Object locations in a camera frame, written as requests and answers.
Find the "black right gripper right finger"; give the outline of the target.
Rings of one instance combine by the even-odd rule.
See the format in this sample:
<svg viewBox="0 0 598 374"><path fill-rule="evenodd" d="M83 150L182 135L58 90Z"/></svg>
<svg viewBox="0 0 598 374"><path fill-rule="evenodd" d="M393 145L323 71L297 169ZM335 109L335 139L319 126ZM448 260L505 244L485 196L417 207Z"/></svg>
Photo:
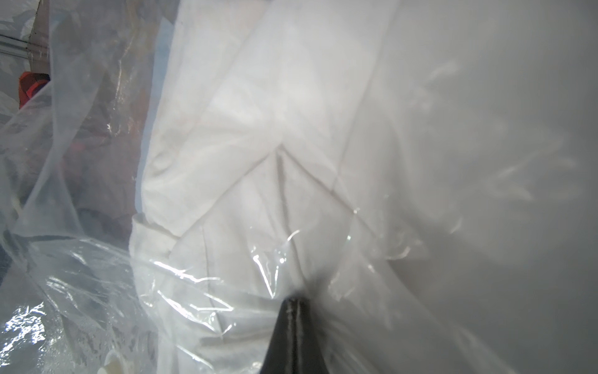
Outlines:
<svg viewBox="0 0 598 374"><path fill-rule="evenodd" d="M329 374L308 299L295 298L293 373Z"/></svg>

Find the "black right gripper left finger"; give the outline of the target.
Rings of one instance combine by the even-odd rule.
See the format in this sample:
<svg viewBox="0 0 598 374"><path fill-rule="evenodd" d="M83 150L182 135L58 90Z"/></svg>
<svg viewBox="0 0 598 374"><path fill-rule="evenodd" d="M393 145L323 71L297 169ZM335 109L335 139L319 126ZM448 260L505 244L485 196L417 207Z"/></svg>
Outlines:
<svg viewBox="0 0 598 374"><path fill-rule="evenodd" d="M294 299L285 299L280 307L261 374L294 372Z"/></svg>

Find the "clear plastic vacuum bag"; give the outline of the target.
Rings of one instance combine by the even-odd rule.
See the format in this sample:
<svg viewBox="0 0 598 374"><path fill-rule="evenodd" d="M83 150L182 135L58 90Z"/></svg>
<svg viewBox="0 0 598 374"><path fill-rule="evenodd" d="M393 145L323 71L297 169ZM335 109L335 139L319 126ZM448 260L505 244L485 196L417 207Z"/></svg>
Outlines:
<svg viewBox="0 0 598 374"><path fill-rule="evenodd" d="M110 351L158 373L129 242L160 20L183 1L49 1L51 81L1 129L1 243L37 304L1 332L1 368L97 373Z"/></svg>

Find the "white garment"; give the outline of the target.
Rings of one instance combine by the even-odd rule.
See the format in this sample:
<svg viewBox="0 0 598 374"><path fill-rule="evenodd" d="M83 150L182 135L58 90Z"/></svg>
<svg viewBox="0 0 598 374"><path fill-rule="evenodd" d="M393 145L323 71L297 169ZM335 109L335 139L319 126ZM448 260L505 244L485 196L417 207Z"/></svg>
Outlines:
<svg viewBox="0 0 598 374"><path fill-rule="evenodd" d="M597 4L183 1L140 200L158 373L595 373Z"/></svg>

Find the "red black plaid shirt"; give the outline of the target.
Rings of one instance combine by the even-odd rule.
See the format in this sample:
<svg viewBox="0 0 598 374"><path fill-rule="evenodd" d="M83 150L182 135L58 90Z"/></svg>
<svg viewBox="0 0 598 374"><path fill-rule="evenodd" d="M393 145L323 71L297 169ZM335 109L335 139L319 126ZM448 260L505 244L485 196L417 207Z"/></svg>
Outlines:
<svg viewBox="0 0 598 374"><path fill-rule="evenodd" d="M46 73L24 72L19 78L19 109L25 106L50 81L51 77Z"/></svg>

